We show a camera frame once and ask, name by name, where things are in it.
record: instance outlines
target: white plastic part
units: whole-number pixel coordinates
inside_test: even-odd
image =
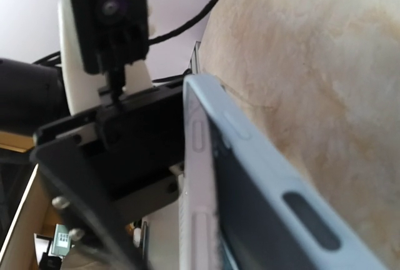
[[[72,19],[65,16],[61,2],[58,6],[60,48],[62,60],[62,78],[68,101],[69,112],[75,115],[100,105],[98,89],[106,85],[102,74],[90,75],[84,72],[81,55],[76,39],[75,26]],[[148,68],[144,61],[125,66],[126,85],[124,92],[134,94],[153,86]]]

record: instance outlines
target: webcam lens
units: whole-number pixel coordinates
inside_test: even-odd
[[[128,11],[126,0],[97,0],[96,18],[107,26],[115,25],[122,21]]]
[[[106,16],[112,16],[119,10],[119,4],[116,0],[107,0],[102,5],[102,13]]]

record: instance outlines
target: beige textured wall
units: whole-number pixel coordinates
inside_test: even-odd
[[[400,0],[220,0],[200,57],[400,269]]]

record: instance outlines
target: white label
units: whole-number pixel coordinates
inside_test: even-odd
[[[61,233],[58,234],[57,246],[62,248],[68,248],[68,241],[69,241],[68,234],[61,234]]]

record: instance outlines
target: smartphone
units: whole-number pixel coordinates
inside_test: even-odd
[[[215,77],[188,76],[183,100],[182,270],[385,269]]]

